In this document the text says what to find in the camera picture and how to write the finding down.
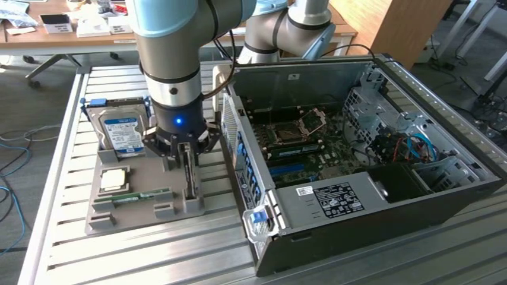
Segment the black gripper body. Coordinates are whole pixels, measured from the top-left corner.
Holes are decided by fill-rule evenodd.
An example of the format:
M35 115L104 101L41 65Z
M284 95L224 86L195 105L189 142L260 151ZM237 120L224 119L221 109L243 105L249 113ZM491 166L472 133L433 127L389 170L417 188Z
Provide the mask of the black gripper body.
M197 141L207 130L203 100L196 99L191 104L180 107L165 106L152 101L157 121L157 135L177 142Z

